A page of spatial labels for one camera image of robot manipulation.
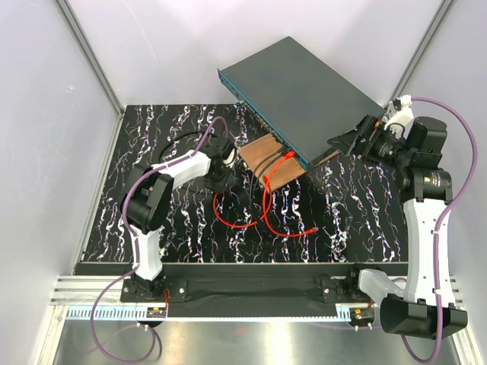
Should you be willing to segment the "grey network switch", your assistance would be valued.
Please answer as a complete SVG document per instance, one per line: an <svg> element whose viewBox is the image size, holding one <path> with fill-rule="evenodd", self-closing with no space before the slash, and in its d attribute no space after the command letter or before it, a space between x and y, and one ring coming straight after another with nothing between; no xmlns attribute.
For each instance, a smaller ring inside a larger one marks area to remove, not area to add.
<svg viewBox="0 0 487 365"><path fill-rule="evenodd" d="M306 170L334 152L329 143L384 108L290 36L228 66L221 83L296 153Z"/></svg>

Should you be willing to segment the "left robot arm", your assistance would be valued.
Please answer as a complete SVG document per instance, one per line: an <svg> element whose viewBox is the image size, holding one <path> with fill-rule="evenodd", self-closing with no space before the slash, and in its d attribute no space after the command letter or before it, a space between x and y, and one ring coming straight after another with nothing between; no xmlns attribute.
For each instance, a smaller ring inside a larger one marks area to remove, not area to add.
<svg viewBox="0 0 487 365"><path fill-rule="evenodd" d="M164 282L159 278L163 271L160 232L173 191L202 178L207 189L223 192L236 156L231 139L215 136L173 160L133 167L120 210L134 254L130 278L146 300L158 300L164 293Z"/></svg>

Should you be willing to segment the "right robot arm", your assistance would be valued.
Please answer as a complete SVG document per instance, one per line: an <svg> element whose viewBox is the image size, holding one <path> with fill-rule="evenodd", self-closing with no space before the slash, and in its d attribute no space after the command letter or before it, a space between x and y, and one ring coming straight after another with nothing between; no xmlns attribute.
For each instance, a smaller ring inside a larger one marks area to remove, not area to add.
<svg viewBox="0 0 487 365"><path fill-rule="evenodd" d="M468 323L455 305L447 267L447 224L454 200L452 179L439 167L447 138L444 122L416 117L406 129L367 116L329 144L345 155L383 163L396 171L407 225L408 272L405 287L376 267L356 264L345 292L354 301L369 297L380 309L381 328L390 334L446 338Z"/></svg>

